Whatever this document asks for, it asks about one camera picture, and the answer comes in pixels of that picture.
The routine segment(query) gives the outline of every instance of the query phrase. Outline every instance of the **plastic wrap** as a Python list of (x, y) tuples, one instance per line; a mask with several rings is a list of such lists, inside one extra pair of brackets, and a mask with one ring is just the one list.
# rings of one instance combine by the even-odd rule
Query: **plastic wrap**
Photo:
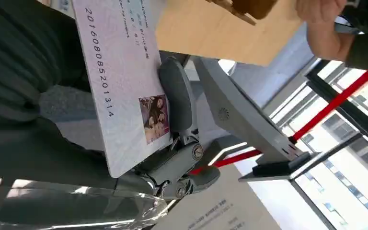
[(0, 208), (0, 230), (134, 230), (167, 214), (166, 202), (130, 192), (13, 188)]

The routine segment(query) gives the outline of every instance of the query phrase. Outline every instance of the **hand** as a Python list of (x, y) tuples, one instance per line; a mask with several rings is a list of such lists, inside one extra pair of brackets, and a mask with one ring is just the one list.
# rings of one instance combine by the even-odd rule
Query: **hand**
[(334, 24), (347, 0), (297, 0), (298, 16), (308, 24)]

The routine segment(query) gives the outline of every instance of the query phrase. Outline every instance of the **wooden object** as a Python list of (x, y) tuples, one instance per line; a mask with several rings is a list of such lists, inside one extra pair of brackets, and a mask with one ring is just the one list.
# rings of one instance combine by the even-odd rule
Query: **wooden object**
[(267, 66), (300, 25), (295, 0), (279, 0), (255, 26), (205, 0), (167, 0), (156, 36), (162, 50)]
[(218, 6), (226, 9), (231, 14), (233, 14), (236, 17), (244, 20), (245, 22), (249, 23), (250, 25), (256, 25), (256, 23), (253, 21), (253, 19), (246, 15), (246, 13), (247, 13), (246, 11), (242, 10), (242, 13), (240, 13), (240, 11), (233, 8), (233, 6), (229, 2), (229, 0), (206, 0), (206, 1), (207, 2), (213, 2), (213, 3), (217, 4)]
[(232, 0), (232, 7), (240, 14), (250, 14), (260, 20), (273, 9), (277, 0)]

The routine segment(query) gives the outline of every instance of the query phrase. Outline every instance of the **gray surface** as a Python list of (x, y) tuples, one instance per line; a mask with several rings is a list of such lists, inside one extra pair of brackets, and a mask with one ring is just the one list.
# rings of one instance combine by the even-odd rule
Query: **gray surface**
[(260, 107), (264, 107), (313, 56), (304, 24), (268, 67), (238, 63), (232, 78)]

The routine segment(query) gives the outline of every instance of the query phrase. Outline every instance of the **window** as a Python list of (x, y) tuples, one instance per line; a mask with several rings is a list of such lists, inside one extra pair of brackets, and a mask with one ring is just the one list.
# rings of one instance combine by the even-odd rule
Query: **window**
[(358, 96), (356, 96), (356, 99), (357, 99), (358, 101), (362, 102), (362, 103), (366, 101), (366, 98), (365, 98), (364, 96), (362, 96), (362, 95), (358, 95)]
[(368, 203), (368, 200), (367, 200), (364, 196), (361, 196), (361, 197), (359, 198), (359, 201), (360, 201), (360, 202), (362, 202), (362, 204), (366, 204), (366, 203)]
[(326, 207), (330, 212), (332, 212), (332, 211), (334, 211), (334, 210), (335, 210), (335, 208), (334, 208), (334, 207), (332, 207), (332, 205), (331, 205), (330, 203), (325, 203), (324, 205), (325, 205), (325, 207)]
[[(344, 69), (341, 63), (331, 61), (318, 72), (318, 78), (341, 92), (364, 72)], [(304, 83), (287, 105), (272, 116), (287, 136), (292, 136), (327, 105), (308, 85)], [(349, 101), (368, 116), (368, 84)], [(328, 151), (358, 133), (346, 117), (333, 111), (296, 146), (309, 152)], [(368, 138), (350, 143), (295, 181), (336, 229), (368, 229)]]
[(305, 135), (305, 137), (302, 138), (306, 143), (309, 143), (310, 141), (314, 140), (314, 137), (311, 134)]
[(362, 196), (362, 194), (357, 190), (357, 188), (353, 185), (348, 185), (348, 189), (349, 191), (356, 197), (358, 196)]

